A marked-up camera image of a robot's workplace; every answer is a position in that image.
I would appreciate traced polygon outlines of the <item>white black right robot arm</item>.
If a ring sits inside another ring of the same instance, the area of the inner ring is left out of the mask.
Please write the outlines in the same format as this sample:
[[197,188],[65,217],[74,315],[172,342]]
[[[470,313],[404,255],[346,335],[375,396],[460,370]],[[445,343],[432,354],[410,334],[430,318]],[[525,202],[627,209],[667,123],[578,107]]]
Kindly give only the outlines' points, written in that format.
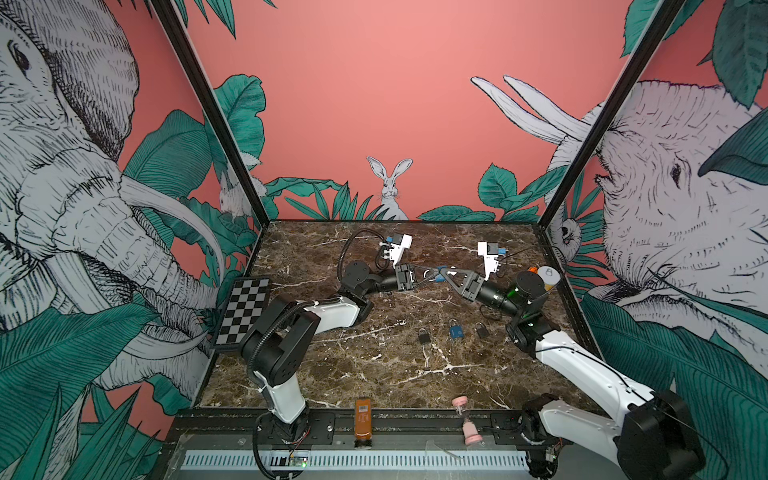
[[604,412],[578,409],[552,394],[526,403],[516,430],[527,443],[547,448],[527,457],[533,477],[552,477],[556,439],[613,462],[629,479],[690,479],[704,468],[700,436],[680,396],[620,373],[544,316],[542,306],[560,280],[557,270],[524,270],[508,289],[467,269],[437,272],[462,298],[510,316],[506,332],[512,343],[559,372]]

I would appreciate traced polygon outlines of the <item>blue padlock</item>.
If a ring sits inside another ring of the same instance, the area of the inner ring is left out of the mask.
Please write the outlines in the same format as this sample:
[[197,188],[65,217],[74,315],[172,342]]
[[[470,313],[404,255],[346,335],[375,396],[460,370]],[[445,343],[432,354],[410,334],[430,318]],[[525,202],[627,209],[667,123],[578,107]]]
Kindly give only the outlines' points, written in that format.
[[456,321],[453,321],[450,324],[449,335],[452,340],[461,340],[465,338],[462,326]]
[[443,275],[447,266],[430,267],[424,272],[424,279],[428,282],[445,282],[445,276]]

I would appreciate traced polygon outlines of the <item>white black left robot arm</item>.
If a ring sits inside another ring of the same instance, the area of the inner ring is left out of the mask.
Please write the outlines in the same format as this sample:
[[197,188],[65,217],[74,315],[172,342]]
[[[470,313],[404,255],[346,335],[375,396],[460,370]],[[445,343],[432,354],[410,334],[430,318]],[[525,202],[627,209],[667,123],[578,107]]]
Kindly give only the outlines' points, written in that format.
[[380,273],[363,261],[346,266],[336,294],[327,299],[298,302],[279,295],[268,304],[240,342],[246,376],[263,396],[268,411],[293,426],[307,415],[297,371],[315,335],[360,324],[373,309],[373,293],[404,292],[439,275],[436,267],[398,264]]

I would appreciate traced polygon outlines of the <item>black padlock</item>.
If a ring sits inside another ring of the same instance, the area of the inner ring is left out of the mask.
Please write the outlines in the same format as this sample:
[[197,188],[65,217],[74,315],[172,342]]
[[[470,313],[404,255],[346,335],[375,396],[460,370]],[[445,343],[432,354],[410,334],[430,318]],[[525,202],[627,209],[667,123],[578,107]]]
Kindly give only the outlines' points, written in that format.
[[475,324],[475,331],[478,337],[481,339],[486,339],[489,337],[489,331],[487,327],[481,322]]
[[417,339],[421,345],[428,345],[432,342],[430,333],[424,328],[418,331]]

